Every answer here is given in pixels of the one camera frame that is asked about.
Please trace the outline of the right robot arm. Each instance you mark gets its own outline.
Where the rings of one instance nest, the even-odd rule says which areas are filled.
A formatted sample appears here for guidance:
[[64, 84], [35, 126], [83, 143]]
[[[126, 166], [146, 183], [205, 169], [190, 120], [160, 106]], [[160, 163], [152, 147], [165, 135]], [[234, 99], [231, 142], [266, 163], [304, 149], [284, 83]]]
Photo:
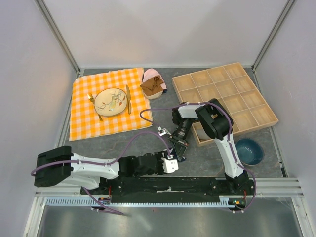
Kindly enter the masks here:
[[233, 139], [233, 119], [217, 99], [208, 102], [183, 102], [172, 109], [172, 121], [177, 129], [169, 136], [178, 159], [188, 147], [187, 136], [194, 122], [199, 122], [207, 137], [217, 145], [222, 157], [227, 191], [238, 194], [249, 177], [242, 166]]

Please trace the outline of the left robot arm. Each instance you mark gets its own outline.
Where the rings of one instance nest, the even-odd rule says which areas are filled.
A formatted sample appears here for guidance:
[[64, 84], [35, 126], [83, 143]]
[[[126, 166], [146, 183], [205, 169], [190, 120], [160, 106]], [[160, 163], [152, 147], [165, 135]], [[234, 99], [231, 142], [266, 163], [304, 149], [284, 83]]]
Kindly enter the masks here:
[[76, 185], [104, 194], [108, 181], [119, 177], [170, 174], [179, 169], [178, 161], [167, 151], [142, 156], [100, 159], [72, 152], [62, 146], [38, 155], [37, 167], [31, 172], [36, 187], [51, 187], [60, 183]]

